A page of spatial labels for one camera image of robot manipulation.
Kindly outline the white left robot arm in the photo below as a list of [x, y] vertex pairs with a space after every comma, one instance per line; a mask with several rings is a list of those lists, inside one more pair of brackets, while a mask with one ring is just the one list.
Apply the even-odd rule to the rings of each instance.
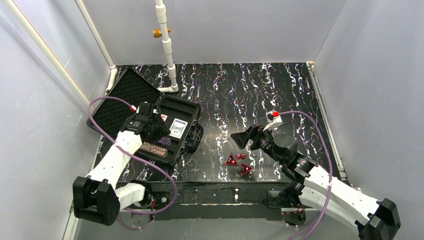
[[72, 185], [73, 208], [76, 218], [112, 225], [120, 211], [145, 198], [146, 187], [130, 182], [117, 183], [125, 166], [144, 142], [154, 142], [170, 134], [158, 105], [142, 102], [131, 106], [128, 117], [100, 163], [87, 176], [78, 176]]

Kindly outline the red dice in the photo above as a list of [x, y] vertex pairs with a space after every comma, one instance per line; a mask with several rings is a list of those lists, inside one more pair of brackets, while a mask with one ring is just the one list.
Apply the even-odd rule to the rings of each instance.
[[235, 158], [236, 158], [237, 160], [239, 160], [239, 159], [245, 159], [245, 158], [246, 158], [246, 154], [245, 154], [245, 153], [237, 153], [237, 154], [235, 155]]

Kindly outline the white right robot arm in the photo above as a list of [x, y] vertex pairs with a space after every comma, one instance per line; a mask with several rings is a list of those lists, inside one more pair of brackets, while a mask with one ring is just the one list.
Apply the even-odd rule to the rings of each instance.
[[284, 196], [296, 204], [321, 210], [358, 233], [361, 240], [393, 240], [401, 227], [397, 205], [388, 198], [380, 201], [331, 177], [315, 160], [298, 151], [292, 135], [253, 125], [231, 138], [243, 149], [262, 150], [281, 166], [291, 179]]

